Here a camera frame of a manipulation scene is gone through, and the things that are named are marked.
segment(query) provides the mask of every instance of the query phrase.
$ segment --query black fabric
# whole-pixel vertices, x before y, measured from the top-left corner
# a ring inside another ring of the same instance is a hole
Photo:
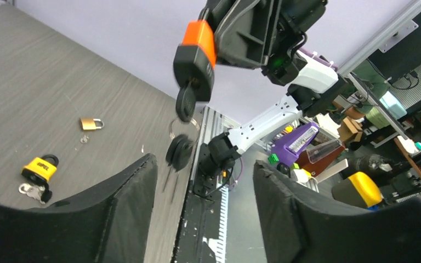
[[[148,154],[45,209],[0,205],[0,262],[142,262],[156,182]]]
[[[421,262],[421,197],[371,212],[329,199],[254,165],[268,263]]]

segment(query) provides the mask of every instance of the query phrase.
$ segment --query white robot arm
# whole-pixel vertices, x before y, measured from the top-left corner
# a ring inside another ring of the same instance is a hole
[[[298,85],[311,89],[316,93],[324,93],[338,81],[336,72],[316,60],[298,52],[307,64],[299,71],[289,87]],[[228,138],[233,146],[237,146],[237,153],[242,155],[256,141],[270,134],[280,126],[290,123],[303,114],[298,109],[298,103],[289,93],[274,103],[266,111],[237,129],[229,130]]]

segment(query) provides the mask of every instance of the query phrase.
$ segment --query white wall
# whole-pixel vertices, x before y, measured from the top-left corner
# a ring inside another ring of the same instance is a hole
[[[306,47],[345,64],[396,15],[421,0],[330,0]],[[16,6],[157,89],[176,97],[172,61],[205,0],[18,0]],[[260,70],[217,67],[210,106],[243,123],[282,94]]]

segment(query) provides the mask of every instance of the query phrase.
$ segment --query black key head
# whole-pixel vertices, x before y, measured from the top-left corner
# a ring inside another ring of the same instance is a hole
[[[284,163],[279,163],[277,165],[277,170],[281,172],[282,174],[288,175],[289,178],[291,178],[291,169]]]
[[[178,143],[173,156],[172,166],[176,171],[180,171],[188,165],[193,152],[193,142],[188,137]]]
[[[175,137],[170,145],[168,146],[167,154],[166,154],[166,162],[168,165],[172,165],[173,163],[173,156],[175,151],[177,150],[178,143],[180,143],[183,139],[187,139],[188,137],[185,134],[180,134]]]
[[[181,88],[177,96],[175,111],[182,122],[190,122],[196,108],[196,95],[194,90],[188,86]]]

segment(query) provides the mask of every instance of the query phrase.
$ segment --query key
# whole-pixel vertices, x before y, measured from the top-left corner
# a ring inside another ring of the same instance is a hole
[[[45,204],[45,202],[41,201],[41,195],[45,193],[45,187],[43,186],[35,186],[23,183],[19,186],[19,192],[35,200],[38,200],[42,204]]]
[[[196,108],[196,94],[191,85],[181,88],[177,96],[175,111],[182,122],[189,123]]]
[[[26,191],[27,196],[29,196],[29,197],[31,197],[35,200],[38,200],[42,204],[45,204],[45,202],[41,201],[41,194],[42,194],[41,189],[39,189],[38,187],[35,187],[35,186],[30,187]]]
[[[188,136],[184,134],[180,134],[175,137],[167,150],[166,161],[170,168],[162,192],[165,192],[166,190],[168,181],[170,180],[170,175],[172,174],[172,170],[175,170],[175,173],[177,174],[175,186],[172,192],[172,199],[170,200],[171,203],[173,203],[175,192],[177,191],[178,172],[186,167],[191,158],[192,151],[193,142],[188,138]]]
[[[169,180],[170,175],[171,175],[172,170],[173,170],[173,167],[172,167],[171,165],[169,165],[169,167],[170,167],[170,169],[168,170],[168,174],[167,174],[166,181],[165,181],[165,183],[164,183],[164,187],[163,187],[163,189],[162,189],[162,192],[165,192],[165,191],[166,191],[167,184],[168,184],[168,180]]]

